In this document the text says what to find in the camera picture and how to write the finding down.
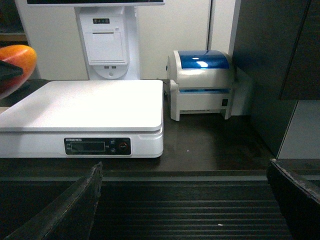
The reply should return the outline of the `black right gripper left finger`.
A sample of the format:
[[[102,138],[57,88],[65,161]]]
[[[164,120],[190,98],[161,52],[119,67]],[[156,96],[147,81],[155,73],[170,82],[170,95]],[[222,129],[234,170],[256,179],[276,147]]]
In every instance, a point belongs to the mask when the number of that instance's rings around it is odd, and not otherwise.
[[[103,164],[68,187],[6,240],[88,240],[101,196]]]

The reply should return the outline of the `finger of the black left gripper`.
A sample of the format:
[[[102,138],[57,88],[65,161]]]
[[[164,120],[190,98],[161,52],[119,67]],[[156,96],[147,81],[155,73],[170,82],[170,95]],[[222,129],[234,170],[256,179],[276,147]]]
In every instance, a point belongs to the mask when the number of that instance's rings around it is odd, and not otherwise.
[[[19,66],[0,60],[0,81],[10,80],[22,76],[23,69]]]

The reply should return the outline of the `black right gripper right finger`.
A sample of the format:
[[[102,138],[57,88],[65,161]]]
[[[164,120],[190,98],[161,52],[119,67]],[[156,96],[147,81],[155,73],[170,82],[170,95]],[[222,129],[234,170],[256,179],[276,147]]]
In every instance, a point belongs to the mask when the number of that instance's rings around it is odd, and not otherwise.
[[[320,188],[271,159],[267,182],[294,240],[320,238]]]

